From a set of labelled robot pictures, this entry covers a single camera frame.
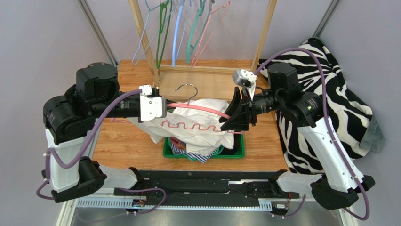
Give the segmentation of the teal plastic hanger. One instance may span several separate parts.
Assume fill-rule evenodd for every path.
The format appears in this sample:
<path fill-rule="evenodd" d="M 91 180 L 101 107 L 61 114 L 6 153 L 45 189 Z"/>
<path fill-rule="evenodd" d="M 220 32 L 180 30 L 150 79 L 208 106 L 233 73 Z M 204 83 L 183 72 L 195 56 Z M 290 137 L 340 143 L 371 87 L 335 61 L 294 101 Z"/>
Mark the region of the teal plastic hanger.
<path fill-rule="evenodd" d="M 191 31 L 189 34 L 189 38 L 188 38 L 188 42 L 187 42 L 187 46 L 186 46 L 186 52 L 185 52 L 185 61 L 188 64 L 190 62 L 191 59 L 191 55 L 194 52 L 195 47 L 197 47 L 200 38 L 202 36 L 202 34 L 204 33 L 205 29 L 206 29 L 206 23 L 208 22 L 211 12 L 212 12 L 212 8 L 214 5 L 215 1 L 214 0 L 210 0 L 209 4 L 208 4 L 208 13 L 207 13 L 207 18 L 206 18 L 206 22 L 204 23 L 202 30 L 200 31 L 200 35 L 196 38 L 195 42 L 192 42 L 193 38 L 194 38 L 194 33 L 195 33 L 195 28 L 197 26 L 198 20 L 199 18 L 204 14 L 205 9 L 206 9 L 206 0 L 201 0 L 200 1 L 200 7 L 196 12 L 196 16 L 194 18 L 192 27 L 191 27 Z"/>

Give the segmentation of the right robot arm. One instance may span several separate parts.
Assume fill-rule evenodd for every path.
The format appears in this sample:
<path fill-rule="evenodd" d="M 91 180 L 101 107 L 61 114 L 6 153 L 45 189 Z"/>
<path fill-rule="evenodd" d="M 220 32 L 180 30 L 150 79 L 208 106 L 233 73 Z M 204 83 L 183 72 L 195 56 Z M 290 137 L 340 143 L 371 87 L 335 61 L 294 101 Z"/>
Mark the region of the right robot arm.
<path fill-rule="evenodd" d="M 337 142 L 331 120 L 325 119 L 322 98 L 312 92 L 304 92 L 298 82 L 297 70 L 287 63 L 275 63 L 268 67 L 269 89 L 255 94 L 257 76 L 250 71 L 237 69 L 233 73 L 236 84 L 231 103 L 220 118 L 222 131 L 247 131 L 257 122 L 257 116 L 279 111 L 291 121 L 313 149 L 324 172 L 296 174 L 278 171 L 270 178 L 274 195 L 294 192 L 312 196 L 328 210 L 352 206 L 358 194 L 375 184 L 373 177 L 363 175 Z"/>

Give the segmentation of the pink plastic hanger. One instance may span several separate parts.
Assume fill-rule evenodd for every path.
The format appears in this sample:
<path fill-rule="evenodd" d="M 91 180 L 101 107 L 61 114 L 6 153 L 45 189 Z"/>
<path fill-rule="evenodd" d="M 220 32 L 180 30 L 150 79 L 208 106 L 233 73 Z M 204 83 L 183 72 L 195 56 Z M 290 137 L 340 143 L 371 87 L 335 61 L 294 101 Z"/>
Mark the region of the pink plastic hanger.
<path fill-rule="evenodd" d="M 228 116 L 227 114 L 222 113 L 222 112 L 219 112 L 219 111 L 217 111 L 217 110 L 214 110 L 214 109 L 211 109 L 211 108 L 206 108 L 206 107 L 203 107 L 203 106 L 191 105 L 191 104 L 190 104 L 190 100 L 191 100 L 193 97 L 196 97 L 197 94 L 199 93 L 199 91 L 198 91 L 198 89 L 197 89 L 196 86 L 194 86 L 194 85 L 192 85 L 192 84 L 190 84 L 190 83 L 184 83 L 184 84 L 180 85 L 177 89 L 175 89 L 175 91 L 178 91 L 178 90 L 179 90 L 181 87 L 183 87 L 183 86 L 191 86 L 191 87 L 193 87 L 193 88 L 195 89 L 195 91 L 196 91 L 195 94 L 194 94 L 192 97 L 189 97 L 189 98 L 188 98 L 188 101 L 187 101 L 186 104 L 171 103 L 171 104 L 167 104 L 167 106 L 171 106 L 171 107 L 175 107 L 175 108 L 186 108 L 186 109 L 199 110 L 199 111 L 208 112 L 208 113 L 212 113 L 212 114 L 221 116 L 221 117 L 223 117 L 224 119 L 229 119 L 229 116 Z M 150 85 L 142 85 L 142 86 L 139 86 L 139 88 L 140 88 L 140 89 L 145 89 L 145 91 L 149 91 L 149 90 L 150 90 Z M 128 123 L 128 121 L 121 121 L 121 120 L 117 120 L 116 118 L 111 118 L 111 121 L 120 122 L 120 123 Z M 202 129 L 202 128 L 201 128 L 201 125 L 198 124 L 198 123 L 195 123 L 195 124 L 194 124 L 192 127 L 190 127 L 190 128 L 185 128 L 185 126 L 184 126 L 184 128 L 185 128 L 185 129 L 195 129 L 195 125 L 197 125 L 197 126 L 198 126 L 198 130 L 201 130 L 201 131 L 207 131 L 207 130 L 209 130 L 209 129 L 212 129 L 212 131 L 214 131 L 214 132 L 222 132 L 222 131 L 220 131 L 220 130 L 217 130 L 215 126 L 208 126 L 207 129 Z M 231 134 L 244 134 L 243 131 L 227 131 L 227 133 L 231 133 Z"/>

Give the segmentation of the green plastic hanger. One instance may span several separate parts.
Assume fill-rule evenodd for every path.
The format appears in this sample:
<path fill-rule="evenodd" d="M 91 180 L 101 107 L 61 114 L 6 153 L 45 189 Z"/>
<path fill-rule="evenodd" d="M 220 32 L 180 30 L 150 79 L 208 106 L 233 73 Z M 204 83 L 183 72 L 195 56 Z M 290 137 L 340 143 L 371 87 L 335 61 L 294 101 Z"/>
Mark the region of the green plastic hanger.
<path fill-rule="evenodd" d="M 168 36 L 168 30 L 170 25 L 170 13 L 173 9 L 173 2 L 171 0 L 166 0 L 161 2 L 159 11 L 159 31 L 156 49 L 156 67 L 160 68 L 161 61 L 164 55 L 166 38 Z"/>

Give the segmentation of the maroon tank top dark trim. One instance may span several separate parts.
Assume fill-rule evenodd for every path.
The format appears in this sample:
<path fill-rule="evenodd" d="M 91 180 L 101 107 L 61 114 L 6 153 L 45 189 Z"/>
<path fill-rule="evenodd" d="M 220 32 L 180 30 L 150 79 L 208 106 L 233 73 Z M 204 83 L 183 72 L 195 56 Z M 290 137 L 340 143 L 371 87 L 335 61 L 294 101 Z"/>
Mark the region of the maroon tank top dark trim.
<path fill-rule="evenodd" d="M 186 151 L 186 143 L 178 140 L 175 137 L 170 137 L 170 147 L 172 150 L 184 150 Z"/>

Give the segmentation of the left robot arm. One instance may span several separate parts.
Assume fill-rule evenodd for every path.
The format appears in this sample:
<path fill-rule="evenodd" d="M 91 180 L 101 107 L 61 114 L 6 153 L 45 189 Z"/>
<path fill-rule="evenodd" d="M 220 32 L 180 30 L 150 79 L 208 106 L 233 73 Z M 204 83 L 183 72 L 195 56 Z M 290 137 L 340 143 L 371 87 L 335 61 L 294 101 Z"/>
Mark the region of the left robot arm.
<path fill-rule="evenodd" d="M 61 203 L 109 185 L 113 170 L 90 159 L 87 150 L 104 119 L 140 113 L 140 94 L 120 91 L 114 65 L 98 62 L 79 69 L 76 83 L 43 107 L 48 149 L 42 175 L 52 188 L 49 199 Z"/>

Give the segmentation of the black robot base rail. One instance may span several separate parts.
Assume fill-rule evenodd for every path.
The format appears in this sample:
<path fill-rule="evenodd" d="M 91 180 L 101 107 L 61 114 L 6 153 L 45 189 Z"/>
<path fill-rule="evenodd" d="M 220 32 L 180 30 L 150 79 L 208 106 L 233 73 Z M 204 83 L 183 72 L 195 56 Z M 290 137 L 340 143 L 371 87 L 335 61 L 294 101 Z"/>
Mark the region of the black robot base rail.
<path fill-rule="evenodd" d="M 80 208 L 114 208 L 129 212 L 157 210 L 271 211 L 288 209 L 303 194 L 286 193 L 273 184 L 268 171 L 156 171 L 140 170 L 133 192 L 102 188 L 78 199 Z"/>

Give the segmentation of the navy tank top maroon trim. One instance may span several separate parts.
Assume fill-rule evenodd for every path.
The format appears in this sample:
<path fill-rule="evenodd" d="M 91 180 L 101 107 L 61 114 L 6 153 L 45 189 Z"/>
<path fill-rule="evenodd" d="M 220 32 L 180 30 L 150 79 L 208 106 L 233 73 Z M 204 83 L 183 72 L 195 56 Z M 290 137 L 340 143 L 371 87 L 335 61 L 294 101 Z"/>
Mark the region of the navy tank top maroon trim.
<path fill-rule="evenodd" d="M 220 155 L 235 155 L 235 153 L 238 151 L 240 148 L 240 143 L 238 140 L 234 141 L 233 148 L 229 149 L 224 147 L 223 150 L 221 151 Z"/>

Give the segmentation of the light blue plastic hanger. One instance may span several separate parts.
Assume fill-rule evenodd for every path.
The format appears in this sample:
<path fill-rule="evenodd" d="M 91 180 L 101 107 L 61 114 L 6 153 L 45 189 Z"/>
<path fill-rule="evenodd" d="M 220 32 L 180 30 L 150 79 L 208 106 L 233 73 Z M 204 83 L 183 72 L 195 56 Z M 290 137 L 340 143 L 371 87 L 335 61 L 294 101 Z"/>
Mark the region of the light blue plastic hanger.
<path fill-rule="evenodd" d="M 172 44 L 172 67 L 175 68 L 176 66 L 176 61 L 178 59 L 179 56 L 179 52 L 182 46 L 182 42 L 183 42 L 183 38 L 184 38 L 184 34 L 185 34 L 185 30 L 187 27 L 187 23 L 189 20 L 189 16 L 191 13 L 191 9 L 192 9 L 192 0 L 180 0 L 179 1 L 179 6 L 178 6 L 178 14 L 176 17 L 176 23 L 175 23 L 175 29 L 174 29 L 174 35 L 173 35 L 173 44 Z M 183 31 L 181 33 L 181 36 L 179 36 L 179 29 L 180 29 L 180 23 L 181 23 L 181 19 L 184 18 L 182 16 L 184 10 L 188 8 L 189 12 L 188 15 L 185 19 L 185 24 L 184 24 L 184 28 Z"/>

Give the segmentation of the blue white striped tank top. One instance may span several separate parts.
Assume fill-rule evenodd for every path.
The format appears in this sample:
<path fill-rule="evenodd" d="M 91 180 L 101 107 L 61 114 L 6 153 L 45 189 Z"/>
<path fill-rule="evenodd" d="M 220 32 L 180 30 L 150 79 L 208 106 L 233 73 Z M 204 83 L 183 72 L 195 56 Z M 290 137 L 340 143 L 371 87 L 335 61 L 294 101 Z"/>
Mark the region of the blue white striped tank top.
<path fill-rule="evenodd" d="M 186 151 L 184 151 L 184 150 L 172 150 L 172 153 L 174 155 L 183 155 L 183 156 L 185 156 L 186 158 L 188 158 L 191 161 L 200 161 L 202 163 L 206 163 L 206 161 L 209 158 L 211 158 L 211 157 L 213 157 L 215 155 L 219 155 L 222 150 L 223 150 L 223 147 L 221 146 L 219 148 L 216 148 L 214 151 L 212 151 L 208 155 L 201 155 L 201 154 L 198 154 L 198 153 L 189 153 L 189 152 L 187 152 L 187 150 Z"/>

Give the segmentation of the thin pink wire hanger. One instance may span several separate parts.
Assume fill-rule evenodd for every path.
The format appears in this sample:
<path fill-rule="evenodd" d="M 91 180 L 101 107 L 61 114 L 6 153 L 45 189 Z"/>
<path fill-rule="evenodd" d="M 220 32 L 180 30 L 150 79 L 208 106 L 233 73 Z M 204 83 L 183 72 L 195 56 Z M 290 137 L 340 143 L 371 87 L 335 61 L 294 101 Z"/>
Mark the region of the thin pink wire hanger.
<path fill-rule="evenodd" d="M 196 64 L 200 60 L 203 52 L 210 43 L 210 40 L 213 38 L 215 32 L 220 27 L 220 24 L 222 23 L 228 9 L 230 8 L 230 5 L 230 0 L 226 0 L 224 4 L 222 4 L 218 8 L 215 7 L 214 3 L 210 18 L 206 23 L 206 29 L 202 34 L 197 47 L 195 47 L 193 54 L 191 55 L 191 59 L 189 62 L 191 69 L 194 69 Z"/>

